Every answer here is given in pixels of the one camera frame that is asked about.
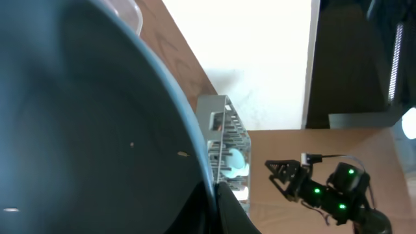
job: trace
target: metal dish rack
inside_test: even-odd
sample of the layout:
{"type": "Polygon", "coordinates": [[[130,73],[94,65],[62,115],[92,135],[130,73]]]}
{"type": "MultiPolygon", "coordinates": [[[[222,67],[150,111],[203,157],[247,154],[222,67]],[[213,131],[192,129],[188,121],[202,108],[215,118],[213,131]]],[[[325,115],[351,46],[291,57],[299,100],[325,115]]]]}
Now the metal dish rack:
{"type": "Polygon", "coordinates": [[[247,130],[227,96],[201,96],[198,98],[196,109],[202,134],[207,142],[208,156],[213,169],[214,181],[225,181],[232,190],[247,186],[247,200],[240,201],[246,214],[250,208],[250,173],[247,176],[237,176],[230,179],[222,175],[221,170],[229,170],[225,158],[231,156],[229,149],[238,149],[246,164],[251,166],[251,140],[247,130]]]}

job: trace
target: black cable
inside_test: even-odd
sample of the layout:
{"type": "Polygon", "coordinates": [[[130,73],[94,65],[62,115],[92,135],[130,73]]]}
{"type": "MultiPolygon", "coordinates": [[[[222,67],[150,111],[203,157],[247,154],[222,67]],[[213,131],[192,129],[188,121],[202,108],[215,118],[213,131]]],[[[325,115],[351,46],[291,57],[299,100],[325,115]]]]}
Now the black cable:
{"type": "Polygon", "coordinates": [[[327,225],[327,226],[329,226],[329,225],[330,225],[330,222],[328,221],[328,217],[329,217],[329,215],[328,215],[328,214],[327,214],[327,215],[325,215],[322,211],[319,211],[318,209],[315,209],[315,208],[313,208],[313,207],[308,206],[308,204],[306,204],[304,201],[301,201],[300,203],[301,203],[304,207],[306,207],[306,208],[308,208],[308,209],[311,209],[311,210],[313,210],[313,211],[316,211],[316,212],[320,213],[320,215],[322,215],[322,217],[324,217],[324,220],[325,220],[326,225],[327,225]]]}
{"type": "Polygon", "coordinates": [[[323,155],[322,158],[330,158],[330,157],[342,157],[342,156],[347,156],[347,155],[323,155]]]}

